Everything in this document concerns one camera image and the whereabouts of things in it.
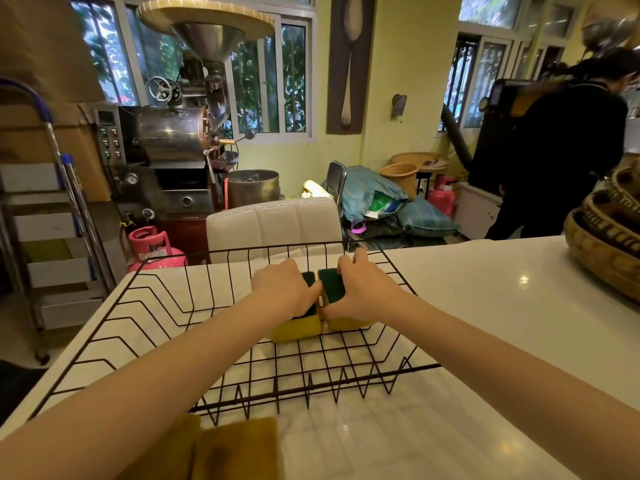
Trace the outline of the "person's right hand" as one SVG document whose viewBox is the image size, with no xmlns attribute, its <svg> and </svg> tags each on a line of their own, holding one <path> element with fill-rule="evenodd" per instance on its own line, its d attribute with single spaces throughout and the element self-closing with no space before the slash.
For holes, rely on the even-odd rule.
<svg viewBox="0 0 640 480">
<path fill-rule="evenodd" d="M 357 248 L 352 257 L 342 255 L 337 270 L 342 277 L 345 296 L 351 301 L 351 317 L 359 321 L 390 324 L 393 315 L 411 294 L 369 260 L 364 248 Z"/>
</svg>

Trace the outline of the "person's left hand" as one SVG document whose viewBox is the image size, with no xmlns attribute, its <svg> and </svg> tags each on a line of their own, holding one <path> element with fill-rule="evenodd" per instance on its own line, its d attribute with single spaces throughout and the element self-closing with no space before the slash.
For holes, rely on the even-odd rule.
<svg viewBox="0 0 640 480">
<path fill-rule="evenodd" d="M 297 262 L 292 258 L 277 264 L 268 264 L 252 276 L 251 297 L 257 300 L 258 309 L 268 317 L 268 322 L 272 325 L 280 325 L 295 314 L 291 302 L 287 300 L 287 290 L 293 289 L 295 285 L 300 285 L 302 290 L 308 287 L 323 287 L 322 283 L 316 280 L 309 285 Z"/>
</svg>

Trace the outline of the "yellow green scrub sponge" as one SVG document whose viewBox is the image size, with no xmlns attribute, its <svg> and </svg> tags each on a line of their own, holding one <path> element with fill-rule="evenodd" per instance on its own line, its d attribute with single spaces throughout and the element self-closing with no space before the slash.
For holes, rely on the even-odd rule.
<svg viewBox="0 0 640 480">
<path fill-rule="evenodd" d="M 346 290 L 337 268 L 320 269 L 317 272 L 317 277 L 323 284 L 319 316 L 326 323 L 328 330 L 335 332 L 357 331 L 375 324 L 372 321 L 359 321 L 347 316 L 327 319 L 325 307 L 340 301 L 345 296 Z"/>
<path fill-rule="evenodd" d="M 320 291 L 310 301 L 308 293 L 302 291 L 300 285 L 287 290 L 287 300 L 292 305 L 295 314 L 288 321 L 274 328 L 268 338 L 274 343 L 281 344 L 300 339 L 313 338 L 321 334 L 322 325 L 319 317 Z"/>
</svg>

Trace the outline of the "person's right forearm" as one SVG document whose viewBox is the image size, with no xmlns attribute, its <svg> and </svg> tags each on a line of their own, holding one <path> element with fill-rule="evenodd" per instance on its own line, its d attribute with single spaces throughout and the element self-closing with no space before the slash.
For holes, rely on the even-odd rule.
<svg viewBox="0 0 640 480">
<path fill-rule="evenodd" d="M 400 290 L 395 330 L 581 480 L 640 480 L 640 411 Z"/>
</svg>

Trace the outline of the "person's left forearm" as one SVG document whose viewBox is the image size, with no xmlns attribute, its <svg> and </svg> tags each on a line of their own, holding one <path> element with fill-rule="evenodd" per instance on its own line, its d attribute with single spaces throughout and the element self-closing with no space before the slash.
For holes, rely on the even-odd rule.
<svg viewBox="0 0 640 480">
<path fill-rule="evenodd" d="M 0 480 L 113 480 L 272 323 L 240 303 L 85 387 L 0 441 Z"/>
</svg>

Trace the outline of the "white padded chair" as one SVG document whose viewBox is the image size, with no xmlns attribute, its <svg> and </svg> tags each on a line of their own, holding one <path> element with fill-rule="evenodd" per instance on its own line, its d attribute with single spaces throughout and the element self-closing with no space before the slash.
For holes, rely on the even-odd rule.
<svg viewBox="0 0 640 480">
<path fill-rule="evenodd" d="M 207 217 L 206 232 L 211 264 L 323 255 L 340 250 L 343 237 L 337 205 L 327 197 L 223 210 Z"/>
</svg>

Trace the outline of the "steel drum pot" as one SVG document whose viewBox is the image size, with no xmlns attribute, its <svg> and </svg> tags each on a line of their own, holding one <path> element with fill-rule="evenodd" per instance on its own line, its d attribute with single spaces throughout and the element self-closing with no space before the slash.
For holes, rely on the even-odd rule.
<svg viewBox="0 0 640 480">
<path fill-rule="evenodd" d="M 279 173 L 268 169 L 230 172 L 225 179 L 225 209 L 281 200 Z"/>
</svg>

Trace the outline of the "dark blue sack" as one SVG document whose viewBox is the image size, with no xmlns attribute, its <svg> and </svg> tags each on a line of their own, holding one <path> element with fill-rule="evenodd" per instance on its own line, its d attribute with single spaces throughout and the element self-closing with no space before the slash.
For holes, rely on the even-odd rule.
<svg viewBox="0 0 640 480">
<path fill-rule="evenodd" d="M 444 238 L 458 232 L 453 220 L 424 199 L 403 204 L 395 213 L 403 233 L 424 238 Z"/>
</svg>

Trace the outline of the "orange plastic basket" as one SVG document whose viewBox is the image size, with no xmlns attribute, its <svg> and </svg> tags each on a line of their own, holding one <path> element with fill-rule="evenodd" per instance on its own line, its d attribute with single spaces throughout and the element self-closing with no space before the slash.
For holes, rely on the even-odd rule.
<svg viewBox="0 0 640 480">
<path fill-rule="evenodd" d="M 418 167 L 411 163 L 393 163 L 380 169 L 380 175 L 400 186 L 409 201 L 417 196 L 417 172 Z"/>
</svg>

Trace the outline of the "red gas cylinder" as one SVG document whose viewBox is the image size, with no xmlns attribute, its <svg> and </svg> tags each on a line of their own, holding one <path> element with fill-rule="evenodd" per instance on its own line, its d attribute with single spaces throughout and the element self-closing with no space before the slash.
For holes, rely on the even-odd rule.
<svg viewBox="0 0 640 480">
<path fill-rule="evenodd" d="M 456 208 L 457 196 L 453 190 L 455 183 L 457 183 L 455 177 L 438 174 L 433 188 L 427 194 L 427 201 L 450 218 L 453 217 Z"/>
</svg>

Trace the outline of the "pink gas cylinder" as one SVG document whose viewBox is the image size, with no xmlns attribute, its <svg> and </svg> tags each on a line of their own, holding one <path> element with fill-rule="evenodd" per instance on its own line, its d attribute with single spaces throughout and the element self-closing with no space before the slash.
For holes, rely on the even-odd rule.
<svg viewBox="0 0 640 480">
<path fill-rule="evenodd" d="M 167 232 L 160 232 L 155 226 L 133 230 L 128 234 L 127 240 L 132 250 L 132 262 L 127 266 L 128 272 L 188 265 L 188 258 L 184 252 L 174 248 Z"/>
</svg>

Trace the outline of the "flat woven basket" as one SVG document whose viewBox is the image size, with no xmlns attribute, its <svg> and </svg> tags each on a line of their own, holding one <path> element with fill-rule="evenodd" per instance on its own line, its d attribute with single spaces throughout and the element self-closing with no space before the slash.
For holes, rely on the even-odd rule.
<svg viewBox="0 0 640 480">
<path fill-rule="evenodd" d="M 443 173 L 448 169 L 451 160 L 446 155 L 433 152 L 398 153 L 390 158 L 393 164 L 412 164 L 420 172 Z"/>
</svg>

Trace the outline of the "white cabinet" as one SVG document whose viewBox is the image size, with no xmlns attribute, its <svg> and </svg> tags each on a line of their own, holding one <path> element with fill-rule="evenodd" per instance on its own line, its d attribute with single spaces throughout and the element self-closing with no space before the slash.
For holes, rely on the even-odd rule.
<svg viewBox="0 0 640 480">
<path fill-rule="evenodd" d="M 458 187 L 458 198 L 453 221 L 459 233 L 469 240 L 484 239 L 494 224 L 502 197 L 462 182 Z"/>
</svg>

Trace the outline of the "black exhaust pipe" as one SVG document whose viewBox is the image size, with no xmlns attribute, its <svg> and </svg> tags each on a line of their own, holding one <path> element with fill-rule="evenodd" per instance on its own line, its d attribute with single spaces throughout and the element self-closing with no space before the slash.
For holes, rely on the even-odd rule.
<svg viewBox="0 0 640 480">
<path fill-rule="evenodd" d="M 441 123 L 446 131 L 448 138 L 454 148 L 455 153 L 462 167 L 470 172 L 472 167 L 473 156 L 469 151 L 462 132 L 456 119 L 447 104 L 443 104 L 441 112 Z"/>
</svg>

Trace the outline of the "steel coffee roaster machine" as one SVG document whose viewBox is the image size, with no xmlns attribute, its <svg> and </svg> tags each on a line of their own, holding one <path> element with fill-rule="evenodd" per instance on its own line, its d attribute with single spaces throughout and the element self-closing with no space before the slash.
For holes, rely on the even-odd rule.
<svg viewBox="0 0 640 480">
<path fill-rule="evenodd" d="M 228 209 L 226 176 L 236 141 L 223 135 L 230 117 L 225 64 L 244 39 L 230 25 L 181 22 L 170 33 L 185 42 L 185 82 L 155 76 L 157 105 L 94 107 L 102 165 L 123 220 L 209 215 Z"/>
</svg>

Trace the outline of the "white framed window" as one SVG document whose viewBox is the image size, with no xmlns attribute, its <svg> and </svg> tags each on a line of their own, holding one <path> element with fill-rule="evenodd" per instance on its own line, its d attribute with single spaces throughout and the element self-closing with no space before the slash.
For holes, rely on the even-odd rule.
<svg viewBox="0 0 640 480">
<path fill-rule="evenodd" d="M 154 95 L 166 88 L 160 79 L 186 82 L 183 55 L 187 46 L 176 37 L 155 32 L 139 21 L 137 7 L 145 0 L 68 0 L 83 40 L 98 71 L 108 102 L 125 106 L 165 107 Z M 283 13 L 284 1 L 265 0 L 276 9 L 273 35 L 244 42 L 225 63 L 230 116 L 222 126 L 236 140 L 255 134 L 310 135 L 308 81 L 311 19 L 301 10 Z"/>
</svg>

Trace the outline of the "black roaster machine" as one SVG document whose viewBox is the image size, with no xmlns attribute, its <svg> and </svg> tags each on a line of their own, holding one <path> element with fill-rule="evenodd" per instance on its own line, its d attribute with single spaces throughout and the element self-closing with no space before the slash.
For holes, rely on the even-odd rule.
<svg viewBox="0 0 640 480">
<path fill-rule="evenodd" d="M 532 80 L 499 79 L 481 100 L 483 122 L 468 174 L 471 186 L 500 196 L 501 151 L 518 120 L 536 99 L 529 89 L 533 84 Z"/>
</svg>

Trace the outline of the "barred window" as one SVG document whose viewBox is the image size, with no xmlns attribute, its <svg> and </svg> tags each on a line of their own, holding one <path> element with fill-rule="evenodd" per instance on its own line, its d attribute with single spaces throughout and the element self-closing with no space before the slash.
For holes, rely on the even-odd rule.
<svg viewBox="0 0 640 480">
<path fill-rule="evenodd" d="M 457 124 L 476 132 L 481 100 L 501 78 L 538 80 L 558 63 L 575 28 L 579 8 L 554 0 L 462 0 L 444 104 Z"/>
</svg>

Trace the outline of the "metal step ladder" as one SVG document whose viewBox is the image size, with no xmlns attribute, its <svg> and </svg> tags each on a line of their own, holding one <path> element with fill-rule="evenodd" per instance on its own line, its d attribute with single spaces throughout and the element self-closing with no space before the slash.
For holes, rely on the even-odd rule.
<svg viewBox="0 0 640 480">
<path fill-rule="evenodd" d="M 0 91 L 26 98 L 45 141 L 28 143 L 27 150 L 50 158 L 12 163 L 0 156 L 0 250 L 30 321 L 34 357 L 44 366 L 55 339 L 87 322 L 115 279 L 74 158 L 61 151 L 52 111 L 23 82 L 0 77 Z"/>
</svg>

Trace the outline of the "stack of woven baskets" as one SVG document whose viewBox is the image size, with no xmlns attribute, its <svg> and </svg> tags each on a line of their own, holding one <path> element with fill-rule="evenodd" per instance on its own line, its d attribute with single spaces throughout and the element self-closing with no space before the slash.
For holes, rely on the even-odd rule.
<svg viewBox="0 0 640 480">
<path fill-rule="evenodd" d="M 640 305 L 640 155 L 569 213 L 563 234 L 585 270 Z"/>
</svg>

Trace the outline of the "round wooden tray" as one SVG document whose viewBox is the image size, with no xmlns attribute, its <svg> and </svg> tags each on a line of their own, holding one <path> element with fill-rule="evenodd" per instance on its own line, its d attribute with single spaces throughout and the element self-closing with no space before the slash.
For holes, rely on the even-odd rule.
<svg viewBox="0 0 640 480">
<path fill-rule="evenodd" d="M 170 34 L 178 26 L 215 25 L 256 41 L 275 32 L 272 16 L 251 7 L 215 0 L 149 0 L 137 8 L 139 20 L 148 28 Z"/>
</svg>

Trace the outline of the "brown cardboard sheet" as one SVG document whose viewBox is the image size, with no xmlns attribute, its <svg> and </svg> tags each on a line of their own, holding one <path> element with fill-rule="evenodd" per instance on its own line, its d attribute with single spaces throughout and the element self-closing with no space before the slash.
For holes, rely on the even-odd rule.
<svg viewBox="0 0 640 480">
<path fill-rule="evenodd" d="M 94 106 L 105 102 L 68 0 L 0 0 L 0 78 L 27 85 L 51 110 L 61 153 L 91 202 L 110 201 Z M 0 88 L 0 164 L 53 163 L 44 124 L 22 91 Z"/>
</svg>

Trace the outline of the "metal frame chair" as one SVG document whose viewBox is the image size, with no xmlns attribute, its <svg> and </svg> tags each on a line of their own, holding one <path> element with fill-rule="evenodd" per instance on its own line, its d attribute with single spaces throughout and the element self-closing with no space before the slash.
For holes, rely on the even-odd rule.
<svg viewBox="0 0 640 480">
<path fill-rule="evenodd" d="M 332 197 L 339 210 L 342 209 L 342 193 L 347 175 L 348 171 L 343 163 L 331 161 L 324 181 L 324 189 Z"/>
</svg>

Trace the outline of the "spoon wall picture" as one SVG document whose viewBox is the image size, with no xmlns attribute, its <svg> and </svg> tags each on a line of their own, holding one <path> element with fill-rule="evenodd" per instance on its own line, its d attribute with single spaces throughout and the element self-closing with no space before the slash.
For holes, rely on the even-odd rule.
<svg viewBox="0 0 640 480">
<path fill-rule="evenodd" d="M 326 133 L 362 133 L 377 0 L 332 0 Z"/>
</svg>

